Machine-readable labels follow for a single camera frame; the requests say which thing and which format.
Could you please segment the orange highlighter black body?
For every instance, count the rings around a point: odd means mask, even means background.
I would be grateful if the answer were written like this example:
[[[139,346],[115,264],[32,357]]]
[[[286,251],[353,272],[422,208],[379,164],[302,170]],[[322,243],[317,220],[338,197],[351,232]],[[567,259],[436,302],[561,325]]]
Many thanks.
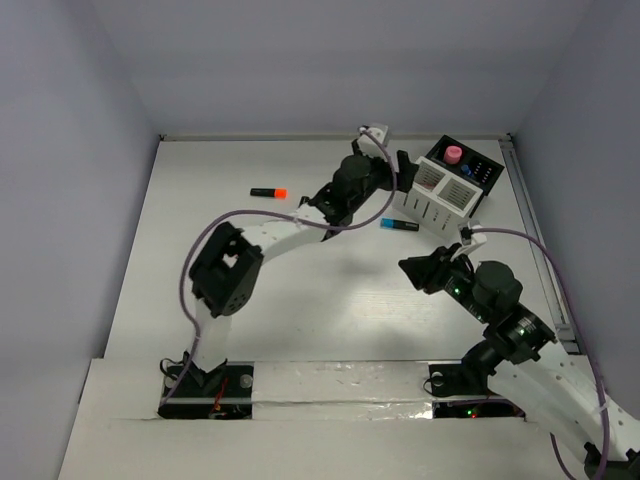
[[[286,199],[288,192],[283,188],[251,188],[252,197]]]

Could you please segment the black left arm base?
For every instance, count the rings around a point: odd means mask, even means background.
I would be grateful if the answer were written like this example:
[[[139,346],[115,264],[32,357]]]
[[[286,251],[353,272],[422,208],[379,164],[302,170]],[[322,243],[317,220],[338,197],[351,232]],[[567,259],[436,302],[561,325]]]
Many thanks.
[[[225,360],[211,372],[192,364],[170,396],[183,370],[188,352],[175,361],[164,358],[159,363],[164,376],[158,415],[173,420],[246,420],[253,417],[253,363],[229,363]]]

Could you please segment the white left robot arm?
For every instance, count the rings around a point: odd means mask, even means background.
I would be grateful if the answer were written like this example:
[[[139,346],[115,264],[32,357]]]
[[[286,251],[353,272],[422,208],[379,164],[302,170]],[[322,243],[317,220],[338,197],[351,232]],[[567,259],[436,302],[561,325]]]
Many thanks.
[[[228,220],[216,225],[188,270],[198,324],[198,345],[187,358],[189,386],[201,395],[219,388],[231,316],[247,304],[267,262],[374,222],[370,218],[355,224],[353,217],[378,190],[391,196],[409,192],[417,171],[418,166],[403,150],[391,163],[356,150],[342,160],[332,180],[294,212],[246,210],[246,215],[269,220],[246,227],[236,227]]]

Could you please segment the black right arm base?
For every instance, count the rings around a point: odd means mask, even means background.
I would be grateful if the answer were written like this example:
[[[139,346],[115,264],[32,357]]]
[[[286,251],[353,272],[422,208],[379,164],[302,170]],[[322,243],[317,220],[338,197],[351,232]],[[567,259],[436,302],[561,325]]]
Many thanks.
[[[487,384],[488,374],[461,363],[430,364],[423,389],[433,397],[454,396],[490,397],[493,392]]]

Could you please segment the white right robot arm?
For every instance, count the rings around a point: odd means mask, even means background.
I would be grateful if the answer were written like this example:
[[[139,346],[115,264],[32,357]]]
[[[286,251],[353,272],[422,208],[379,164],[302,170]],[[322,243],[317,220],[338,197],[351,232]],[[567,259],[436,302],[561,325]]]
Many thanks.
[[[473,266],[460,249],[439,247],[398,265],[416,290],[445,293],[484,324],[482,341],[460,361],[462,384],[520,408],[582,462],[588,478],[638,478],[638,419],[600,394],[555,332],[521,303],[523,286],[506,264]]]

